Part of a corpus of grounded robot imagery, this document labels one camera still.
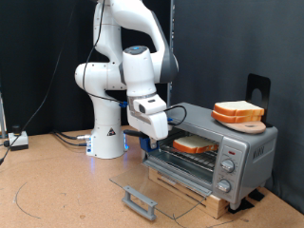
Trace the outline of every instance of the toast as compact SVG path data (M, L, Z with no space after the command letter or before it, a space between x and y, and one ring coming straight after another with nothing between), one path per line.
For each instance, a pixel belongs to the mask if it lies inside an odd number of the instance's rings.
M263 116L264 109L247 103L245 101L239 102L225 102L225 103L216 103L214 110L218 114L225 116Z
M198 154L209 150L217 150L219 146L215 143L209 142L200 136L189 136L179 138L173 141L173 147L180 152Z
M213 111L211 116L217 121L228 123L228 124L239 124L245 122L256 122L261 120L261 116L226 116Z

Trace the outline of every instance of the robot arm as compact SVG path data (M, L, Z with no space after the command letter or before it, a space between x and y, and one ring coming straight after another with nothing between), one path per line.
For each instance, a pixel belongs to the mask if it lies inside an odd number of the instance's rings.
M157 51L151 54L147 49L140 55L123 52L121 27L147 33ZM106 90L127 89L129 124L152 139L165 138L168 133L167 118L163 112L166 104L157 95L155 83L172 82L178 73L178 63L155 14L141 0L98 0L93 30L96 50L107 56L110 62L78 66L75 72L78 86L84 88L85 81L85 91L108 99L111 98L105 93ZM91 135L94 152L90 154L99 158L118 157L123 147L120 108L115 102L90 98L95 114ZM112 129L116 134L108 137Z

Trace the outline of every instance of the table surface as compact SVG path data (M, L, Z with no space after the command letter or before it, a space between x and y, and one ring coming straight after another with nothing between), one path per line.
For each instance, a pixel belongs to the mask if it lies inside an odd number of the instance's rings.
M195 208L177 220L158 211L147 220L122 203L124 190L109 180L142 162L138 139L127 139L126 153L101 160L52 135L29 137L29 149L9 152L0 166L1 227L304 227L304 216L265 188L261 202L249 199L254 208L220 219Z

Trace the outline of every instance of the wooden cutting board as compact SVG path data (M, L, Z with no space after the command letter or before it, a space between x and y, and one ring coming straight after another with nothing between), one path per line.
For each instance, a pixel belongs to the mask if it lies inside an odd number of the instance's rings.
M245 123L224 123L221 124L228 126L236 131L245 132L248 134L262 133L266 129L266 125L262 122L245 122Z

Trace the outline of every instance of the glass panel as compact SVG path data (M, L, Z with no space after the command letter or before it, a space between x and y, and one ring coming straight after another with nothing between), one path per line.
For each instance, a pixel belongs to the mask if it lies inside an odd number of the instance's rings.
M136 191L156 201L158 203L156 209L171 219L177 219L183 216L204 200L203 196L194 193L196 194L195 199L192 198L192 202L189 202L160 186L158 183L149 179L149 168L143 164L140 164L117 177L111 178L110 180L122 188L129 185ZM161 181L161 184L168 184L163 180L159 181ZM134 198L132 198L132 200L142 208L147 209L147 206L140 200Z

